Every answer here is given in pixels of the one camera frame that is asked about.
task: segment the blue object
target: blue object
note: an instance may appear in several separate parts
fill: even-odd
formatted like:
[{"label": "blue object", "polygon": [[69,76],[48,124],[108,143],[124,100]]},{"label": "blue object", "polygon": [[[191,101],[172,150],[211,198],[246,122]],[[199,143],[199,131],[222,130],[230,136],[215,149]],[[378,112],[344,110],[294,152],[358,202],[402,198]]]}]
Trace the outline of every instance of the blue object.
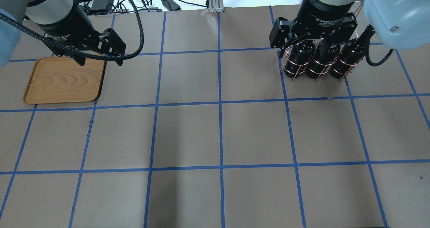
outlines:
[{"label": "blue object", "polygon": [[393,49],[430,42],[430,0],[365,0],[364,16]]},{"label": "blue object", "polygon": [[[12,15],[3,9],[0,9],[0,13],[15,20]],[[3,20],[0,20],[0,67],[9,62],[20,38],[20,30],[4,22]]]}]

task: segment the power adapter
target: power adapter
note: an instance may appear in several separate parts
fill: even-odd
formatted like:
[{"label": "power adapter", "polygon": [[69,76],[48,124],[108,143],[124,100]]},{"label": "power adapter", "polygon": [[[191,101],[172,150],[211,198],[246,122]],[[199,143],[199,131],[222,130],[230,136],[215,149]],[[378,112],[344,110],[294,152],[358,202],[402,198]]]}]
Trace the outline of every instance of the power adapter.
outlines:
[{"label": "power adapter", "polygon": [[175,3],[173,0],[161,0],[161,3],[168,9],[169,11],[177,11],[181,10],[181,7]]}]

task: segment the brown wooden board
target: brown wooden board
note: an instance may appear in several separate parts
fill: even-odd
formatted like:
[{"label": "brown wooden board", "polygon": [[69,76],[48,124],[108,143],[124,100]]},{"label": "brown wooden board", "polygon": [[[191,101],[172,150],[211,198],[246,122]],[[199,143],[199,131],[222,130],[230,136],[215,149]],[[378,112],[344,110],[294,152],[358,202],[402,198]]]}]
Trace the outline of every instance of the brown wooden board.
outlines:
[{"label": "brown wooden board", "polygon": [[106,61],[87,59],[81,67],[66,57],[41,58],[28,81],[26,104],[92,102],[100,96]]}]

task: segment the wood grain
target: wood grain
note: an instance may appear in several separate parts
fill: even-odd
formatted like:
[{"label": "wood grain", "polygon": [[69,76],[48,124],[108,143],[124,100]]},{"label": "wood grain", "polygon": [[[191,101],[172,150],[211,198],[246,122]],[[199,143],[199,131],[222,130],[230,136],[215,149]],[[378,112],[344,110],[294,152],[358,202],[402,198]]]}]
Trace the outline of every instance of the wood grain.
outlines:
[{"label": "wood grain", "polygon": [[66,57],[41,58],[28,81],[26,104],[92,102],[100,96],[106,61],[87,59],[81,67]]}]

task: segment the grid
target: grid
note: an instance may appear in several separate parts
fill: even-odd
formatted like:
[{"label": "grid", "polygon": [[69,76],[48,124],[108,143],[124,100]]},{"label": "grid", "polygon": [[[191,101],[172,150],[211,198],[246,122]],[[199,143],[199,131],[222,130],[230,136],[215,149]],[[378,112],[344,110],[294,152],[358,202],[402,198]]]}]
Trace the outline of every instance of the grid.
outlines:
[{"label": "grid", "polygon": [[[272,23],[274,22],[273,17],[273,11],[272,7],[269,6],[270,17],[272,19]],[[73,218],[74,218],[74,211],[76,208],[77,198],[79,196],[80,191],[80,183],[82,179],[83,173],[116,173],[116,172],[141,172],[145,171],[148,172],[148,179],[147,179],[147,189],[146,189],[146,203],[145,203],[145,212],[144,212],[144,227],[147,227],[147,220],[148,220],[148,210],[149,210],[149,197],[151,195],[151,181],[152,181],[152,173],[153,172],[162,172],[162,171],[171,171],[171,170],[198,170],[198,169],[216,169],[220,171],[220,199],[221,199],[221,226],[225,227],[225,211],[224,211],[224,170],[225,169],[231,169],[231,168],[271,168],[271,167],[292,167],[295,170],[295,177],[296,177],[296,183],[297,183],[297,190],[298,190],[298,200],[300,205],[300,211],[301,211],[301,219],[302,224],[304,227],[307,227],[306,224],[306,215],[305,215],[305,208],[303,204],[303,198],[302,198],[302,191],[301,191],[301,183],[300,183],[300,174],[299,174],[299,167],[306,167],[306,166],[338,166],[338,165],[367,165],[370,176],[372,178],[373,188],[375,191],[375,195],[377,198],[379,210],[381,213],[382,221],[384,223],[385,227],[388,227],[387,219],[384,214],[384,208],[382,206],[381,198],[379,196],[378,192],[378,186],[377,186],[377,180],[375,179],[375,175],[373,173],[372,165],[375,164],[389,164],[389,163],[426,163],[430,162],[430,159],[398,159],[398,160],[378,160],[378,161],[372,161],[370,160],[369,153],[367,151],[366,142],[364,139],[364,135],[361,130],[361,125],[359,121],[359,116],[357,114],[357,110],[355,107],[354,100],[356,99],[367,99],[367,98],[402,98],[402,97],[415,97],[418,100],[419,107],[422,111],[423,118],[425,119],[427,123],[427,127],[430,130],[430,122],[428,119],[428,116],[426,115],[426,112],[424,110],[424,107],[421,103],[420,97],[421,96],[430,96],[430,93],[417,93],[415,90],[415,87],[411,81],[410,76],[407,73],[406,67],[404,66],[404,63],[402,61],[402,58],[399,54],[399,52],[396,50],[396,56],[400,61],[400,64],[402,66],[402,69],[404,71],[404,74],[407,77],[407,80],[410,84],[410,87],[413,91],[412,94],[390,94],[390,95],[359,95],[359,96],[353,96],[350,90],[350,86],[348,84],[348,79],[345,78],[345,84],[347,87],[348,96],[341,96],[336,97],[333,99],[346,99],[350,100],[351,107],[355,116],[356,125],[359,130],[359,135],[361,139],[361,143],[363,146],[363,151],[365,154],[366,161],[356,161],[356,162],[298,162],[295,152],[295,144],[294,144],[294,137],[293,137],[293,130],[294,127],[292,126],[292,122],[290,119],[290,113],[289,113],[289,103],[294,101],[319,101],[319,100],[329,100],[327,97],[322,98],[288,98],[287,92],[286,92],[286,86],[284,82],[284,75],[282,72],[280,72],[280,78],[282,83],[282,90],[284,98],[277,98],[277,99],[260,99],[260,100],[240,100],[240,101],[223,101],[221,96],[221,88],[222,88],[222,82],[221,82],[221,55],[223,52],[228,51],[257,51],[257,50],[270,50],[270,47],[260,47],[260,48],[241,48],[241,49],[222,49],[221,48],[221,20],[220,20],[220,13],[217,15],[217,30],[218,30],[218,49],[216,50],[194,50],[194,51],[178,51],[178,52],[164,52],[164,36],[165,36],[165,30],[166,30],[166,12],[164,12],[163,16],[163,33],[162,33],[162,39],[161,39],[161,49],[159,53],[141,53],[141,56],[144,55],[157,55],[160,56],[160,63],[159,63],[159,70],[158,70],[158,79],[157,79],[157,97],[155,104],[143,104],[143,105],[112,105],[112,106],[98,106],[97,100],[94,102],[93,107],[79,107],[79,108],[38,108],[37,105],[34,106],[33,109],[16,109],[16,110],[0,110],[0,113],[11,113],[11,112],[31,112],[31,118],[28,123],[28,127],[26,130],[26,134],[23,139],[23,143],[20,147],[19,155],[17,157],[14,171],[10,172],[0,172],[0,175],[11,175],[11,179],[6,191],[5,198],[3,200],[1,210],[0,210],[0,218],[3,214],[3,211],[5,209],[5,205],[9,196],[9,192],[12,188],[14,177],[18,174],[52,174],[52,173],[77,173],[79,174],[78,182],[76,186],[76,191],[74,195],[74,201],[73,201],[73,207],[71,210],[71,216],[69,221],[69,228],[72,227]],[[114,25],[115,21],[115,15],[112,18],[112,27]],[[216,52],[218,54],[218,101],[208,101],[208,102],[188,102],[188,103],[169,103],[169,104],[161,104],[159,103],[160,99],[160,81],[162,77],[162,62],[163,62],[163,55],[168,54],[188,54],[188,53],[208,53],[208,52]],[[23,61],[36,61],[37,59],[22,59],[22,60],[11,60],[11,62],[23,62]],[[281,60],[278,59],[278,65],[279,68],[281,68]],[[250,164],[250,165],[224,165],[223,161],[223,123],[222,123],[222,107],[223,104],[236,104],[236,103],[259,103],[259,102],[284,102],[285,103],[285,110],[286,110],[286,119],[288,121],[289,126],[289,136],[291,141],[291,152],[293,157],[293,163],[276,163],[276,164]],[[155,151],[155,136],[156,136],[156,129],[157,129],[157,115],[158,115],[158,108],[164,107],[164,106],[187,106],[187,105],[209,105],[209,104],[218,104],[219,108],[219,152],[220,152],[220,163],[219,165],[206,165],[206,166],[178,166],[178,167],[153,167],[154,162],[154,151]],[[149,167],[148,168],[118,168],[118,169],[84,169],[85,159],[86,159],[86,153],[87,148],[89,144],[89,139],[91,136],[91,130],[92,130],[92,123],[95,117],[95,113],[99,109],[113,109],[113,108],[141,108],[141,107],[154,107],[155,113],[154,113],[154,123],[153,123],[153,130],[152,130],[152,143],[151,143],[151,150],[150,150],[150,158],[149,158]],[[20,158],[23,154],[23,150],[26,145],[27,136],[29,133],[29,130],[31,128],[31,124],[34,118],[34,115],[36,112],[43,112],[43,111],[80,111],[80,110],[92,110],[92,117],[91,121],[88,127],[88,133],[86,136],[86,142],[85,142],[85,149],[82,157],[82,162],[80,169],[78,170],[39,170],[39,171],[18,171],[18,165],[20,163]]]}]

